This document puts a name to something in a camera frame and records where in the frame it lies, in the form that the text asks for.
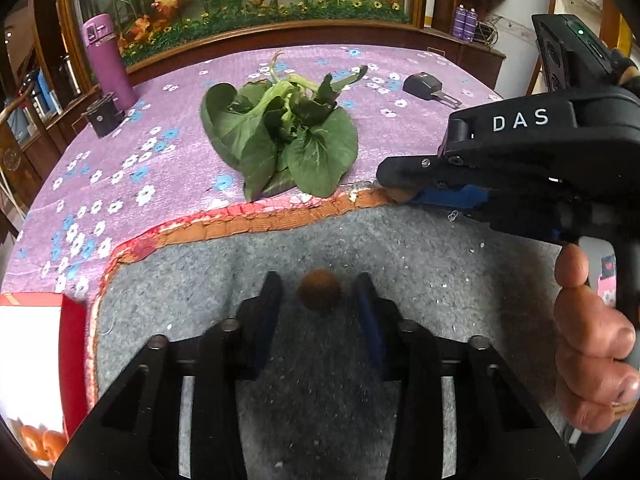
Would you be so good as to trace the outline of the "right hand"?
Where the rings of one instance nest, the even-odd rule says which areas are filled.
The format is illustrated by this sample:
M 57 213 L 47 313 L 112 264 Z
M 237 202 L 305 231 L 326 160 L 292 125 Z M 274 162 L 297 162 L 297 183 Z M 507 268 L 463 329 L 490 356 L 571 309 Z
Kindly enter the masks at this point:
M 570 425 L 600 434 L 629 414 L 639 399 L 639 371 L 625 362 L 636 330 L 587 285 L 589 263 L 576 245 L 555 261 L 560 286 L 553 306 L 559 342 L 555 352 L 556 396 Z

